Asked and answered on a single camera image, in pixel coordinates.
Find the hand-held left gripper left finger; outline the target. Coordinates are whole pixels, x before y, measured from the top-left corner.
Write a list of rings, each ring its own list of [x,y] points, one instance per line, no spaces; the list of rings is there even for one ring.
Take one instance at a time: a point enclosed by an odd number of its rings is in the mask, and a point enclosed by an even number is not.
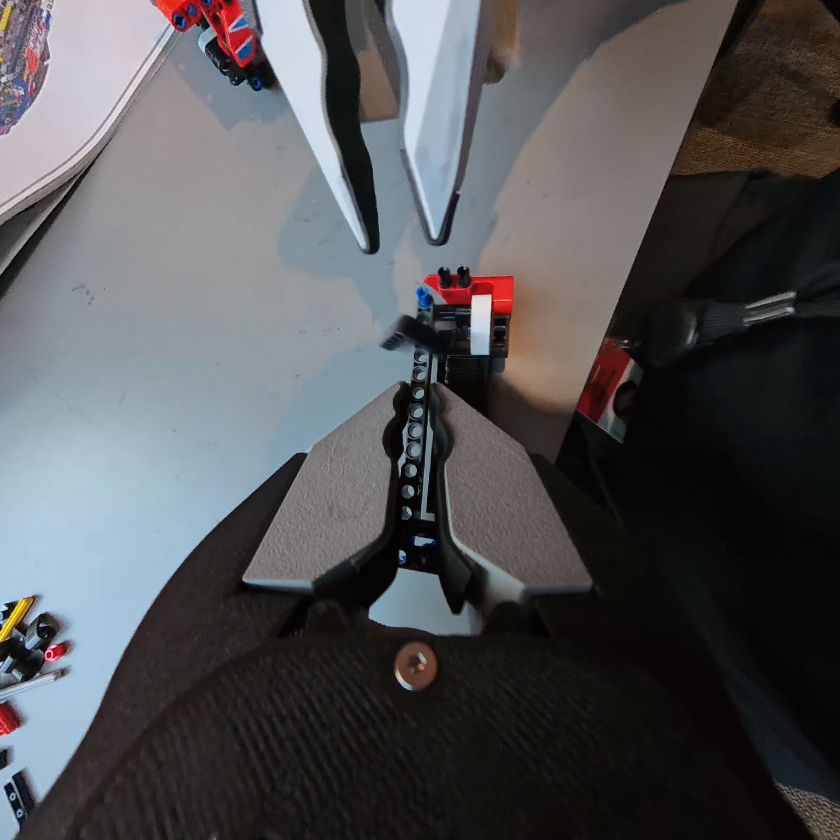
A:
[[[365,404],[305,454],[243,582],[314,595],[359,573],[395,526],[397,461],[407,383]]]

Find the grey desk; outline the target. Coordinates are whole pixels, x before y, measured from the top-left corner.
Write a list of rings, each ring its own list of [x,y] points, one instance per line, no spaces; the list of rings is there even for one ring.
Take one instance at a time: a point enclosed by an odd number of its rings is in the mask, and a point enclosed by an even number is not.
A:
[[[407,377],[384,330],[438,267],[515,278],[495,421],[557,455],[736,2],[520,2],[446,246],[398,121],[363,126],[363,255],[294,114],[181,38],[2,300],[2,600],[38,595],[69,675],[7,738],[43,801],[141,618],[290,456]]]

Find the pile of small brick pieces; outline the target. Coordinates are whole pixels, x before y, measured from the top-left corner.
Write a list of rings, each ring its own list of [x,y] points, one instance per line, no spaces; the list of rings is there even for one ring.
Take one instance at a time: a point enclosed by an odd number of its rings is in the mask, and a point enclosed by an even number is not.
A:
[[[67,654],[67,642],[56,640],[60,623],[49,613],[30,616],[38,597],[2,604],[1,610],[1,736],[14,734],[24,717],[14,701],[25,692],[51,685],[67,675],[56,664]]]

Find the open instruction booklet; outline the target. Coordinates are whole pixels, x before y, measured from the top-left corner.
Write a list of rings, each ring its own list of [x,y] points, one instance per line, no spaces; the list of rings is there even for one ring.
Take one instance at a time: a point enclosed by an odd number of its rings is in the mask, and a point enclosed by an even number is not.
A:
[[[96,159],[175,32],[152,2],[1,3],[5,270]]]

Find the black angled brick piece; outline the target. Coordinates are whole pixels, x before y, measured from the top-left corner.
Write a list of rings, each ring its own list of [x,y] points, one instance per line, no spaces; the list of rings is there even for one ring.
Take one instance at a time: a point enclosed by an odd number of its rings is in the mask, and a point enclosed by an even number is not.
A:
[[[402,314],[380,341],[380,347],[394,352],[403,348],[437,351],[440,335],[434,327],[416,317]]]

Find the red badge card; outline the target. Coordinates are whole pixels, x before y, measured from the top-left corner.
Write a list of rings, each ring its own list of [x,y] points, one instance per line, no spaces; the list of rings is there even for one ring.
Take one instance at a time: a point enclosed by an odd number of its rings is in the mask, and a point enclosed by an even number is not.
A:
[[[617,443],[623,443],[643,375],[643,367],[631,356],[625,342],[604,338],[576,412]]]

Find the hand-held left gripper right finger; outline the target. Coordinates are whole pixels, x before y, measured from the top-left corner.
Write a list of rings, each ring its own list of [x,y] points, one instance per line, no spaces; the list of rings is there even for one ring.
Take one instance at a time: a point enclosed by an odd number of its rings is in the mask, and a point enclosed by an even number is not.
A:
[[[526,449],[434,385],[434,488],[444,596],[488,618],[501,603],[587,595],[593,579]]]

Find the red black toy race car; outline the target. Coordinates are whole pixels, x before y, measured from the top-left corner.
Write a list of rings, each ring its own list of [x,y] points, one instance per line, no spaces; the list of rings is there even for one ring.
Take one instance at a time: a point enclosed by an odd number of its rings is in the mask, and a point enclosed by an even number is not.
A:
[[[152,1],[178,33],[198,29],[198,47],[229,83],[253,91],[274,88],[277,81],[261,48],[256,11],[239,1]]]

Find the small toy brick assembly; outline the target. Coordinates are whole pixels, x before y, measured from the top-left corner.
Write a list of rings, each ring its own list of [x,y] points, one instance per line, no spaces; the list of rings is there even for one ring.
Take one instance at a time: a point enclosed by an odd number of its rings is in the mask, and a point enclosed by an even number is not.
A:
[[[416,288],[412,317],[434,327],[440,340],[435,352],[400,349],[412,357],[397,461],[397,562],[403,570],[439,570],[434,386],[445,385],[488,414],[490,377],[504,370],[509,352],[514,282],[512,276],[476,277],[466,266],[442,267]]]

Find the person's black clothing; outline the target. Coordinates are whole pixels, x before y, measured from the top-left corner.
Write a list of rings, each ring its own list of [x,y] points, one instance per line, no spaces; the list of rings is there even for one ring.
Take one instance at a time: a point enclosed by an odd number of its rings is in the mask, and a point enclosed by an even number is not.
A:
[[[577,479],[704,637],[783,798],[838,838],[838,318],[752,329],[658,368],[637,346],[680,298],[838,288],[838,170],[674,176],[607,327],[643,367],[623,443],[582,419]]]

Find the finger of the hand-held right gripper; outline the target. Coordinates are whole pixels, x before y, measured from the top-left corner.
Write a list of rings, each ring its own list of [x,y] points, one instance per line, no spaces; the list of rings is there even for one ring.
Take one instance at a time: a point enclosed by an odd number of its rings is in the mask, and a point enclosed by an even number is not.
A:
[[[427,242],[445,245],[466,174],[489,56],[487,1],[390,1],[401,156]]]
[[[259,39],[321,172],[367,255],[380,247],[361,70],[342,1],[257,1]]]

